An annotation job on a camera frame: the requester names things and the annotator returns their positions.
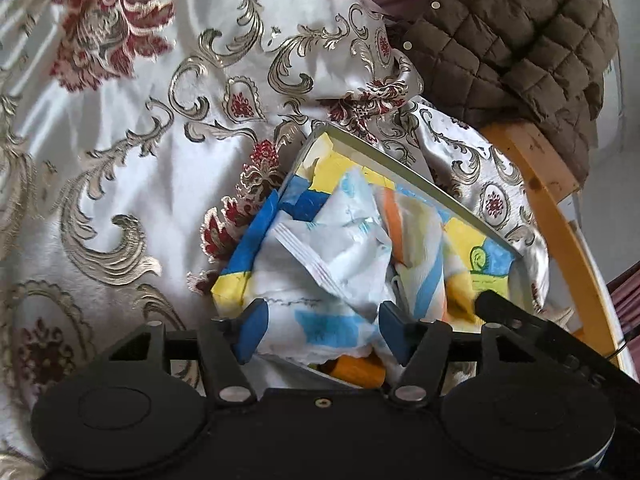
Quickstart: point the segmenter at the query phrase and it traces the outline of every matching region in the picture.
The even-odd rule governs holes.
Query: screw
[[[322,399],[316,399],[315,404],[318,408],[328,408],[331,406],[332,402],[329,399],[322,398]]]
[[[427,395],[427,392],[420,386],[406,384],[397,388],[394,394],[398,399],[406,402],[420,402]]]
[[[226,402],[245,402],[251,397],[251,391],[244,386],[227,386],[220,390],[219,395]]]

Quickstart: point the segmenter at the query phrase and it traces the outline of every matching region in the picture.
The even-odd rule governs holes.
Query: brown quilted jacket
[[[618,43],[602,0],[433,0],[390,36],[440,110],[475,128],[534,121],[584,182]]]

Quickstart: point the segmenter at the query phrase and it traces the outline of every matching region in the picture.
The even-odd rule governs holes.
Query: orange stripe
[[[389,229],[389,237],[391,238],[391,252],[397,262],[404,264],[402,254],[402,219],[400,218],[398,204],[395,200],[395,193],[388,187],[385,187],[383,192],[386,227]]]

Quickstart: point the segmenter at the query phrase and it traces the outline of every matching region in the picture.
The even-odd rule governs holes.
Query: white satin fabric
[[[359,0],[1,0],[0,42],[0,478],[40,474],[50,384],[146,320],[214,314],[315,121],[429,175],[397,112],[422,81]]]

